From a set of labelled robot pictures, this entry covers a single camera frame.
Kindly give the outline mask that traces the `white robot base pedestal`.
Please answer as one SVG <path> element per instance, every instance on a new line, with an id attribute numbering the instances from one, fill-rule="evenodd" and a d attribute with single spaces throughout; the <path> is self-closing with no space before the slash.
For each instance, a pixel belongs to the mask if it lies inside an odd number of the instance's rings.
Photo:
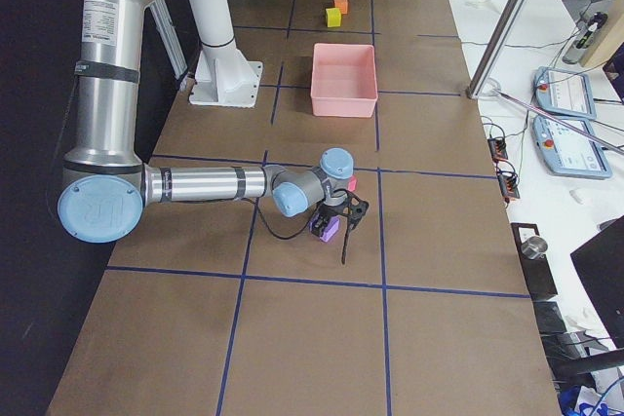
<path id="1" fill-rule="evenodd" d="M 227 0 L 189 0 L 201 42 L 189 101 L 200 106 L 255 106 L 263 64 L 236 44 Z"/>

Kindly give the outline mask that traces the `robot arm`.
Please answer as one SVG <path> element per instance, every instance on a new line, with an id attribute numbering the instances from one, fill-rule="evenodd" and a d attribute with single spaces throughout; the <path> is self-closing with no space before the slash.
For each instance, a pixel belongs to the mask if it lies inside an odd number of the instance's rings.
<path id="1" fill-rule="evenodd" d="M 354 188 L 354 161 L 342 148 L 293 172 L 279 165 L 225 168 L 154 167 L 148 163 L 166 110 L 148 117 L 140 90 L 142 46 L 159 36 L 178 79 L 195 75 L 195 103 L 251 108 L 263 65 L 235 38 L 228 0 L 187 0 L 197 31 L 197 58 L 180 45 L 166 0 L 83 0 L 81 55 L 66 115 L 76 120 L 73 148 L 62 159 L 58 221 L 72 237 L 108 244 L 129 235 L 155 204 L 210 204 L 269 197 L 281 214 L 305 214 L 319 238 L 339 221 L 348 231 L 369 203 Z"/>

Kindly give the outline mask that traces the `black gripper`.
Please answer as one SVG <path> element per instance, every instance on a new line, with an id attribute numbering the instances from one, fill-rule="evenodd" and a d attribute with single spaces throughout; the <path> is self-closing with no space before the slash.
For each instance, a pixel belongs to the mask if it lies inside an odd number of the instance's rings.
<path id="1" fill-rule="evenodd" d="M 330 206 L 325 202 L 319 202 L 316 205 L 316 213 L 312 220 L 316 218 L 311 222 L 311 233 L 316 237 L 324 237 L 330 224 L 329 216 L 343 216 L 346 219 L 346 228 L 343 236 L 340 262 L 342 265 L 345 265 L 351 233 L 367 214 L 369 202 L 346 189 L 339 189 L 338 193 L 342 193 L 343 197 L 340 204 Z"/>

